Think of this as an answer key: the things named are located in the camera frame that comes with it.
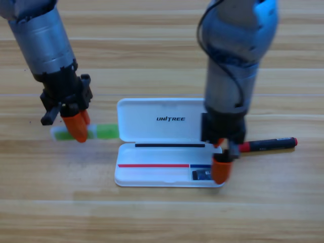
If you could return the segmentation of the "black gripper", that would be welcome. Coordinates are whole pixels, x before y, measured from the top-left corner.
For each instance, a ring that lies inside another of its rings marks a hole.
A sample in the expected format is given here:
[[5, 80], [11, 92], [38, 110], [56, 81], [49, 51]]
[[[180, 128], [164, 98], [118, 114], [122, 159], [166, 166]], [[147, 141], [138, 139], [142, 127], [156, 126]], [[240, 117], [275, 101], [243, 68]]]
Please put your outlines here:
[[84, 143], [88, 137], [87, 126], [91, 122], [87, 111], [93, 97], [90, 75], [77, 76], [74, 70], [44, 72], [39, 75], [39, 82], [44, 85], [40, 99], [46, 109], [41, 118], [42, 125], [52, 125], [59, 114], [70, 135]]
[[225, 183], [231, 172], [232, 160], [239, 158], [239, 145], [246, 135], [246, 112], [220, 113], [211, 108], [201, 114], [201, 140], [218, 148], [226, 139], [228, 151], [213, 154], [211, 177], [216, 184]]

